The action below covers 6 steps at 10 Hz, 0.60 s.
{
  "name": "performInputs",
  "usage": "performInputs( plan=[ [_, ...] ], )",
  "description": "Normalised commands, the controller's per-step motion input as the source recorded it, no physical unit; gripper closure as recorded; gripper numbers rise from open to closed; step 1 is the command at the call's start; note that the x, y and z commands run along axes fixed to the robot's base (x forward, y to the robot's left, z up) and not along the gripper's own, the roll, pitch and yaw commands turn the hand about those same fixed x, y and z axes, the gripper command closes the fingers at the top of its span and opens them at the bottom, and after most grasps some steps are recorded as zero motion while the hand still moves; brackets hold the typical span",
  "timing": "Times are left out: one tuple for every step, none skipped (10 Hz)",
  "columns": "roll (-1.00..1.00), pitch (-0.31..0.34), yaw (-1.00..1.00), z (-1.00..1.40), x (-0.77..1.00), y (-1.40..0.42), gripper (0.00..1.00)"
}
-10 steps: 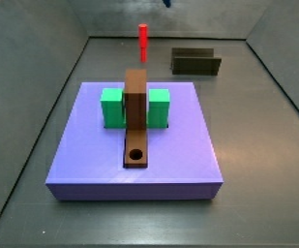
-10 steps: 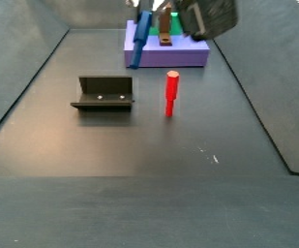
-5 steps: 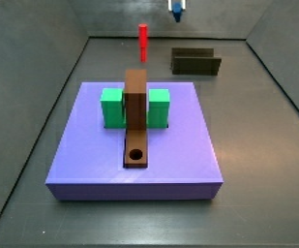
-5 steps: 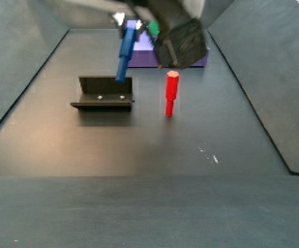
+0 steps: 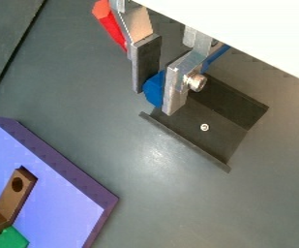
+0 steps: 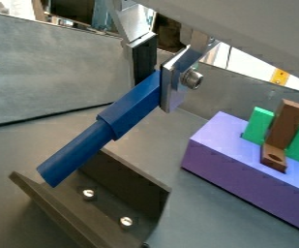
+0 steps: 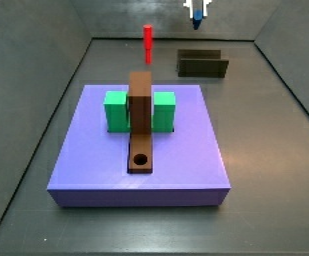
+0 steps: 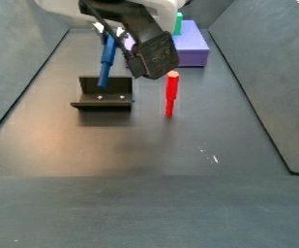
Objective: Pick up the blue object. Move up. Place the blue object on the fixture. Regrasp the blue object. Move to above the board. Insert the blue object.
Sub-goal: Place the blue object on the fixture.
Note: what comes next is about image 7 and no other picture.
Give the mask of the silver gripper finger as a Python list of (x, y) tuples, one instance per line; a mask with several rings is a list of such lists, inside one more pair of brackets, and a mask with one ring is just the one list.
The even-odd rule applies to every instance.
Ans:
[(189, 9), (189, 18), (193, 18), (193, 14), (194, 14), (193, 0), (185, 0), (183, 7)]
[(207, 17), (207, 5), (213, 2), (213, 0), (202, 0), (202, 15)]

